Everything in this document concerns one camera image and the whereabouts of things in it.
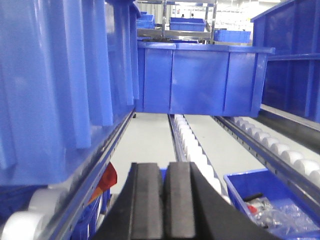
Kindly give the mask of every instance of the blue storage bin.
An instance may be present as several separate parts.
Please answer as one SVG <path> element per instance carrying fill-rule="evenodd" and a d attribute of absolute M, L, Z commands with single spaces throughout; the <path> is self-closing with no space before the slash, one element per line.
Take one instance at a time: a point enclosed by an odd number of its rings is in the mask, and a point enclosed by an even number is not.
<path fill-rule="evenodd" d="M 138 43 L 137 112 L 257 116 L 272 48 Z"/>
<path fill-rule="evenodd" d="M 100 214 L 99 203 L 101 197 L 102 196 L 99 196 L 84 209 L 79 221 L 74 227 L 70 238 L 71 240 L 89 240 L 95 235 L 98 216 Z"/>
<path fill-rule="evenodd" d="M 0 185 L 66 180 L 134 108 L 136 17 L 129 1 L 0 2 Z"/>
<path fill-rule="evenodd" d="M 278 209 L 286 205 L 295 204 L 319 227 L 320 219 L 317 218 L 313 211 L 302 199 L 296 197 L 285 184 L 266 168 L 227 174 L 224 176 L 224 180 L 227 185 L 231 202 L 238 210 L 248 216 L 251 216 L 251 213 L 242 198 L 246 198 L 256 193 L 263 193 L 263 196 L 268 198 L 271 204 Z M 288 235 L 280 234 L 279 237 L 282 239 L 319 239 L 320 230 L 292 233 Z"/>
<path fill-rule="evenodd" d="M 136 27 L 138 29 L 154 29 L 156 25 L 155 16 L 149 14 L 142 14 L 136 21 Z"/>
<path fill-rule="evenodd" d="M 215 30 L 214 40 L 218 42 L 249 43 L 250 31 Z"/>
<path fill-rule="evenodd" d="M 276 55 L 320 53 L 320 2 L 287 0 L 251 19 L 253 45 Z"/>
<path fill-rule="evenodd" d="M 267 63 L 262 103 L 320 123 L 320 54 Z"/>
<path fill-rule="evenodd" d="M 206 27 L 206 21 L 201 18 L 171 17 L 169 22 L 170 30 L 203 32 Z"/>
<path fill-rule="evenodd" d="M 42 186 L 2 186 L 0 187 L 0 225 L 16 211 L 28 208 L 34 192 Z"/>

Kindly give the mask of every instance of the red tag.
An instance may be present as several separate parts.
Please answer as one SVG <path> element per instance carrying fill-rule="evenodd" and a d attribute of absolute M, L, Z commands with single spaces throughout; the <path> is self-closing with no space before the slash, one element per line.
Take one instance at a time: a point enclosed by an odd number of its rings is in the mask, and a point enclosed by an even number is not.
<path fill-rule="evenodd" d="M 252 205 L 249 205 L 249 206 L 248 206 L 248 209 L 249 209 L 250 213 L 252 213 L 252 214 L 257 213 L 257 211 L 258 211 L 258 210 L 257 210 L 254 206 L 252 206 Z"/>
<path fill-rule="evenodd" d="M 118 181 L 117 172 L 111 162 L 106 167 L 98 185 L 96 186 L 88 204 L 92 203 L 97 197 L 110 189 Z"/>

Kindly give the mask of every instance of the blue crate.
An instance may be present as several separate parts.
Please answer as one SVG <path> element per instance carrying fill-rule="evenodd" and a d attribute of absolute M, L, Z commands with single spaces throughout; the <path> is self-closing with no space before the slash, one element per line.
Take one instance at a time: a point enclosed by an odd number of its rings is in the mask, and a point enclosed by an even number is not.
<path fill-rule="evenodd" d="M 77 224 L 74 227 L 73 233 L 71 235 L 71 240 L 89 240 L 91 239 L 97 231 L 97 222 L 99 211 L 99 203 L 102 196 L 99 196 L 90 205 L 88 205 Z"/>
<path fill-rule="evenodd" d="M 140 13 L 129 6 L 0 1 L 0 185 L 66 180 L 133 110 L 128 24 Z"/>
<path fill-rule="evenodd" d="M 138 29 L 154 29 L 156 25 L 155 16 L 149 14 L 142 14 L 136 21 L 136 27 Z"/>
<path fill-rule="evenodd" d="M 203 32 L 206 27 L 206 21 L 201 18 L 171 17 L 169 22 L 170 30 Z"/>
<path fill-rule="evenodd" d="M 277 208 L 285 205 L 295 204 L 304 211 L 316 225 L 319 226 L 320 219 L 313 211 L 299 199 L 288 187 L 283 184 L 275 175 L 268 169 L 252 170 L 247 172 L 239 172 L 227 174 L 224 176 L 227 185 L 228 194 L 233 205 L 243 212 L 251 216 L 247 205 L 242 198 L 263 193 L 263 196 L 268 198 L 271 204 Z M 297 238 L 320 238 L 320 230 L 301 232 L 290 235 L 279 235 L 281 239 L 297 239 Z"/>
<path fill-rule="evenodd" d="M 43 186 L 2 186 L 0 187 L 0 225 L 16 211 L 28 208 L 34 192 Z"/>
<path fill-rule="evenodd" d="M 272 57 L 262 102 L 320 123 L 320 54 Z"/>
<path fill-rule="evenodd" d="M 320 53 L 320 1 L 287 0 L 251 19 L 253 45 L 276 55 Z"/>
<path fill-rule="evenodd" d="M 249 43 L 250 31 L 215 30 L 214 40 L 218 42 Z"/>
<path fill-rule="evenodd" d="M 255 117 L 260 110 L 267 55 L 273 51 L 139 42 L 136 111 Z"/>

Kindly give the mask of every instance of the metal shelf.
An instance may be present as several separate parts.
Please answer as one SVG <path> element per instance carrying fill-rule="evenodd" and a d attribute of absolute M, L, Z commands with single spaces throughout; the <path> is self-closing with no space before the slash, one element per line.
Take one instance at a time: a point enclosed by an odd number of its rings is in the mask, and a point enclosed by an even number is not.
<path fill-rule="evenodd" d="M 214 33 L 215 33 L 215 22 L 217 13 L 217 0 L 182 0 L 182 1 L 172 1 L 172 0 L 138 0 L 137 3 L 143 4 L 162 4 L 162 26 L 159 29 L 145 29 L 139 28 L 137 34 L 139 37 L 151 37 L 151 38 L 169 38 L 169 39 L 186 39 L 186 40 L 205 40 L 214 43 Z M 177 30 L 165 30 L 167 22 L 167 5 L 185 5 L 185 3 L 190 3 L 192 6 L 206 7 L 205 10 L 205 21 L 206 29 L 208 32 L 202 31 L 177 31 Z M 208 24 L 208 14 L 209 8 L 213 8 L 212 11 L 212 23 L 211 29 L 209 29 Z"/>

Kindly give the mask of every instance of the factory floor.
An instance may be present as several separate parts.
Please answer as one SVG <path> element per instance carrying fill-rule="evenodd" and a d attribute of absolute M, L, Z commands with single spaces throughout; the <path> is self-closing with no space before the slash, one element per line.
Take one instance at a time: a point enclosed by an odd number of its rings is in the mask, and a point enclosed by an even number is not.
<path fill-rule="evenodd" d="M 186 115 L 186 119 L 224 186 L 224 174 L 263 168 L 211 117 Z M 137 113 L 111 158 L 118 174 L 118 183 L 111 188 L 111 193 L 120 193 L 131 162 L 157 163 L 160 168 L 166 168 L 169 162 L 174 161 L 175 153 L 167 115 Z"/>

